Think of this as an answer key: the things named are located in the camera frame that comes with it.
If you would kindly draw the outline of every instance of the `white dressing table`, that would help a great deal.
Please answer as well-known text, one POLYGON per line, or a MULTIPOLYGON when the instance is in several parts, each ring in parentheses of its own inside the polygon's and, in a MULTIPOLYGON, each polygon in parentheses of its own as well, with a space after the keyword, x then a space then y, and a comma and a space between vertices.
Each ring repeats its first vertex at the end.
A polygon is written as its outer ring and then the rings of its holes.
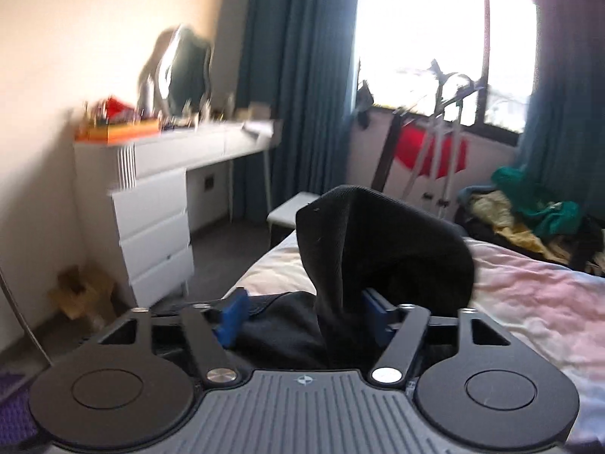
POLYGON ((280 140, 279 122, 250 121, 201 124, 111 145, 76 142, 76 199, 88 255, 117 281, 120 299, 148 308, 185 289, 193 275, 186 171, 264 152, 270 211, 268 150, 280 140), (271 129, 272 135, 264 134, 271 129))

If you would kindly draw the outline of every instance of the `white drawer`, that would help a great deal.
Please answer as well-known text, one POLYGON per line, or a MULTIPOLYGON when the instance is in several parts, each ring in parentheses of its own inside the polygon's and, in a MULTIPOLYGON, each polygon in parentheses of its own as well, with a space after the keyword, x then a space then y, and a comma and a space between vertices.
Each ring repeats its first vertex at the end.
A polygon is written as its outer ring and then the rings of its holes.
POLYGON ((138 307, 149 308, 193 276, 191 246, 171 256, 130 283, 138 307))
POLYGON ((199 135, 174 135, 163 141, 141 143, 134 147, 137 179, 179 167, 219 162, 224 154, 223 129, 199 135))
POLYGON ((172 171, 137 182, 137 186, 111 194, 120 239, 185 212, 187 186, 185 171, 172 171))
POLYGON ((187 213, 181 213, 120 241, 128 278, 132 281, 189 245, 187 213))
POLYGON ((266 150, 271 145, 271 138, 255 133, 249 133, 244 129, 234 129, 226 134, 225 155, 237 157, 238 155, 251 154, 266 150))

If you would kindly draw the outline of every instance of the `white logo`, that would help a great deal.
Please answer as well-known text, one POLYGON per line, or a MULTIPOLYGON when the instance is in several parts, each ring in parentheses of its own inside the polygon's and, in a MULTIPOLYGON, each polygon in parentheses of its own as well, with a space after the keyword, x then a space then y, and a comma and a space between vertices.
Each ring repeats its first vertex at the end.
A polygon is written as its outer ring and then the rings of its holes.
POLYGON ((313 378, 308 375, 301 375, 296 381, 302 386, 308 386, 313 382, 313 378))

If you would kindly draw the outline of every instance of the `curtain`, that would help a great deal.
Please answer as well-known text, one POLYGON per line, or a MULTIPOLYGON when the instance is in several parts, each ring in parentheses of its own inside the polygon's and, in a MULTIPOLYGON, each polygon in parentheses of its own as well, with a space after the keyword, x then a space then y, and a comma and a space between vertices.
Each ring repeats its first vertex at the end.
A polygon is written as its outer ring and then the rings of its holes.
MULTIPOLYGON (((250 0, 238 107, 271 105, 283 120, 271 156, 273 206, 344 182, 355 84, 358 0, 250 0)), ((264 220, 262 156, 238 159, 234 215, 264 220)))
POLYGON ((534 93, 517 164, 605 219, 605 0, 535 0, 534 93))

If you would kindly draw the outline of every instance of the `purple mat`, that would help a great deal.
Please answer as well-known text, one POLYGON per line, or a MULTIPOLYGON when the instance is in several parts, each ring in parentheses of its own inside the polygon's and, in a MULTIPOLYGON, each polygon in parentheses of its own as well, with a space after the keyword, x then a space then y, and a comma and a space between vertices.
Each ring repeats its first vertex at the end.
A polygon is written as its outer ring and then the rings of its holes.
MULTIPOLYGON (((22 374, 0 374, 0 395, 23 378, 22 374)), ((15 446, 37 434, 29 413, 29 383, 0 404, 0 446, 15 446)))

